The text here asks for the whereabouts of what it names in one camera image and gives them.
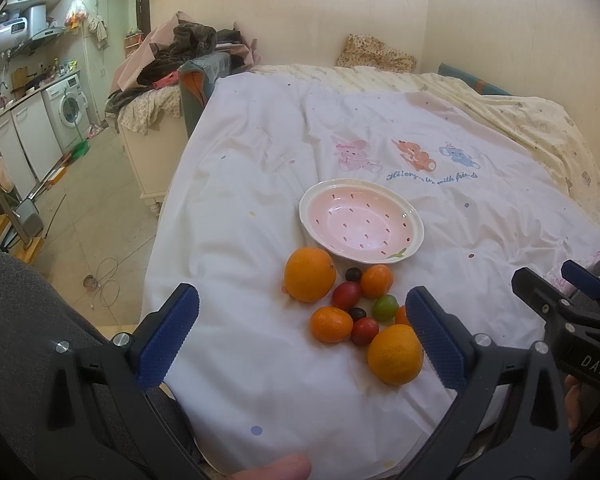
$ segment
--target orange elephant print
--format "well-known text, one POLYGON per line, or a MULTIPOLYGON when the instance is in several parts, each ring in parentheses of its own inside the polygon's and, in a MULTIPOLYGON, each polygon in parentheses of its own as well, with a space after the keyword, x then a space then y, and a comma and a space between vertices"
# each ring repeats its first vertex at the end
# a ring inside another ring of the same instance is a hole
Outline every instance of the orange elephant print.
POLYGON ((421 152, 419 144, 403 140, 394 140, 394 144, 402 152, 400 156, 411 164, 414 170, 433 171, 436 169, 436 161, 430 158, 429 153, 421 152))

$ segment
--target orange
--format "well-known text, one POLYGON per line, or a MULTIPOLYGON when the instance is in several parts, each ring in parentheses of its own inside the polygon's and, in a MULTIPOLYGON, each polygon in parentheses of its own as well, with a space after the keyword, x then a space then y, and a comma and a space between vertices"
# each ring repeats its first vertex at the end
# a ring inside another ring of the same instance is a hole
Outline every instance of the orange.
POLYGON ((336 267, 327 251, 303 247, 286 261, 285 288, 292 298, 313 303, 324 298, 336 281, 336 267))
POLYGON ((386 265, 374 265, 362 273, 360 286, 365 298, 375 300, 384 296, 394 284, 394 275, 386 265))
POLYGON ((314 312, 309 321, 311 334, 323 343, 339 343, 351 334, 353 319, 344 310, 324 306, 314 312))
POLYGON ((413 381, 422 369, 424 352, 413 328, 391 325, 369 345, 366 362, 386 384, 398 386, 413 381))
POLYGON ((409 323, 409 320, 407 319, 407 309, 405 308, 405 306, 401 306, 398 311, 395 313, 395 323, 398 325, 409 325, 411 326, 411 323, 409 323))

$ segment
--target blue elephant print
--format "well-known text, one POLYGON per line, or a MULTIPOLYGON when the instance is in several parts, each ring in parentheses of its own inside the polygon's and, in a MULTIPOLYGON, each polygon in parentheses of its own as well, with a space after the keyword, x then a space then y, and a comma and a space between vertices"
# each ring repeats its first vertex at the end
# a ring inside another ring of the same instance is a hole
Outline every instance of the blue elephant print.
POLYGON ((451 142, 448 142, 446 146, 440 147, 440 153, 444 156, 450 156, 452 161, 459 162, 463 166, 475 168, 476 170, 480 169, 480 164, 475 162, 470 155, 467 155, 460 148, 454 147, 451 142))

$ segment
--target kitchen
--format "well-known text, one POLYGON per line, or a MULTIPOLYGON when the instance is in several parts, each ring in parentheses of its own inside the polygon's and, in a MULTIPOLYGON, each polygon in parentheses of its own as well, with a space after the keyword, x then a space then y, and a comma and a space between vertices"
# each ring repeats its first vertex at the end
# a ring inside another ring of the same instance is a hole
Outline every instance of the kitchen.
POLYGON ((0 154, 16 199, 108 126, 111 78, 136 30, 135 0, 5 0, 0 9, 0 154))

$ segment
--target kitchen counter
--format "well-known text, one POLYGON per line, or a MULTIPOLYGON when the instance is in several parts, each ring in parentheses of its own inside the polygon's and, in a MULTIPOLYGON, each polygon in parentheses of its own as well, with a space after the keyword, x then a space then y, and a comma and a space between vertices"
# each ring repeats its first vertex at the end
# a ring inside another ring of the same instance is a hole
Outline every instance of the kitchen counter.
POLYGON ((68 77, 71 77, 72 75, 76 75, 78 72, 80 72, 80 69, 74 70, 73 72, 69 72, 69 73, 61 75, 61 76, 58 76, 53 81, 51 81, 49 83, 46 83, 46 84, 43 84, 43 85, 40 85, 40 88, 38 88, 37 90, 31 92, 28 95, 25 95, 24 97, 21 97, 20 99, 18 99, 17 101, 14 101, 10 105, 7 105, 4 108, 1 108, 0 109, 0 116, 3 115, 3 114, 5 114, 5 113, 7 113, 12 108, 15 108, 19 104, 23 103, 24 101, 26 101, 27 99, 29 99, 31 96, 37 94, 38 92, 42 92, 45 88, 49 88, 51 85, 55 85, 57 82, 62 81, 63 79, 67 79, 68 77))

